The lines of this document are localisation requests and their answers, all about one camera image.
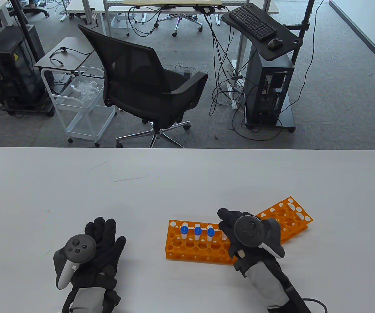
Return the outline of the person's right hand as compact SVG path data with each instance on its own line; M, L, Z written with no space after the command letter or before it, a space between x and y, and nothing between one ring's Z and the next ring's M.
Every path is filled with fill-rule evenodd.
M286 276L277 259L285 256L280 240L280 224L274 218L260 218L240 211L221 208L217 212L221 219L219 228L230 241L228 254L236 257L235 270L245 277L251 267L262 262L280 282Z

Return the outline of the person's left hand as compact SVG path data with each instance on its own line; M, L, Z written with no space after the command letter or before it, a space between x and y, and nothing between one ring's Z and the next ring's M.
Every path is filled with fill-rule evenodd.
M53 256L56 287L73 288L116 287L118 262L126 238L116 238L116 222L98 217L85 226L83 234L70 238Z

